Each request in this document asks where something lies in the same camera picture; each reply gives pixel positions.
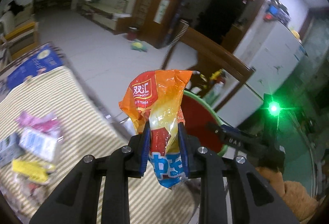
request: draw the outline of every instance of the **striped fabric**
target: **striped fabric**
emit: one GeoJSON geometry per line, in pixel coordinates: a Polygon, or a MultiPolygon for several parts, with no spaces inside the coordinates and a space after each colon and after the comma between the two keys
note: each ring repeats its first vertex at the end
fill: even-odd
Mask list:
{"type": "MultiPolygon", "coordinates": [[[[66,67],[34,77],[8,94],[0,103],[0,139],[20,131],[14,119],[23,110],[39,117],[54,111],[61,122],[64,141],[61,144],[55,182],[49,187],[50,192],[86,154],[99,158],[125,144],[86,98],[66,67]]],[[[37,160],[29,153],[22,159],[37,160]]],[[[32,217],[37,208],[19,192],[10,165],[0,169],[0,181],[22,202],[21,212],[32,217]]],[[[97,223],[101,220],[104,182],[103,179],[97,223]]],[[[142,179],[129,179],[129,206],[131,223],[184,224],[190,220],[195,203],[184,184],[176,186],[173,191],[160,186],[152,166],[148,165],[142,179]]]]}

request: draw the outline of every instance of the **white floor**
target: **white floor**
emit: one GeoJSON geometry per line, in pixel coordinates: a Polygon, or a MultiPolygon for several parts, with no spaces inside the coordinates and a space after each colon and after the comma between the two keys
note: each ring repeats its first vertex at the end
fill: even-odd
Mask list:
{"type": "MultiPolygon", "coordinates": [[[[130,49],[124,34],[113,35],[70,10],[49,10],[37,15],[40,42],[62,48],[76,71],[96,92],[111,115],[123,120],[119,109],[129,83],[140,73],[159,69],[166,48],[148,46],[147,52],[130,49]]],[[[187,69],[196,63],[196,51],[180,43],[169,69],[187,69]]]]}

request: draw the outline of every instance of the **green light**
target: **green light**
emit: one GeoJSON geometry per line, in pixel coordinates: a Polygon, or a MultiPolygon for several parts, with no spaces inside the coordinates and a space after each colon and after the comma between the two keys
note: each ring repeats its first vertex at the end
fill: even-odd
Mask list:
{"type": "Polygon", "coordinates": [[[280,104],[278,102],[272,101],[269,104],[268,110],[269,110],[269,113],[272,116],[278,116],[280,114],[280,111],[281,111],[280,104]]]}

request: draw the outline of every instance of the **blue book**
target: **blue book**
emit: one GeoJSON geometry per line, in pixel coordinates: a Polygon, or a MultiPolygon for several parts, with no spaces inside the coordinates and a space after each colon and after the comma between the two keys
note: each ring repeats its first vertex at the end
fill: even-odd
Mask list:
{"type": "Polygon", "coordinates": [[[48,45],[46,45],[41,51],[31,56],[8,75],[7,88],[11,91],[27,79],[49,72],[60,66],[63,66],[62,60],[48,45]]]}

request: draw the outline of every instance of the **metal bolt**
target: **metal bolt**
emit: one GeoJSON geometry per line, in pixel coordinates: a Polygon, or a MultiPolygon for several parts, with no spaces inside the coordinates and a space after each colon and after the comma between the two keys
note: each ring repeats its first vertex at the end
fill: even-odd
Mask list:
{"type": "Polygon", "coordinates": [[[207,151],[208,151],[208,149],[206,147],[199,147],[198,148],[199,153],[206,153],[207,151]]]}
{"type": "Polygon", "coordinates": [[[236,160],[239,164],[243,164],[243,163],[246,161],[246,159],[245,159],[243,156],[237,156],[237,157],[235,158],[235,160],[236,160]]]}
{"type": "Polygon", "coordinates": [[[130,153],[131,152],[131,148],[129,146],[123,146],[121,148],[123,153],[130,153]]]}
{"type": "Polygon", "coordinates": [[[85,163],[90,163],[93,159],[94,157],[92,155],[86,155],[85,157],[83,157],[83,161],[85,163]]]}

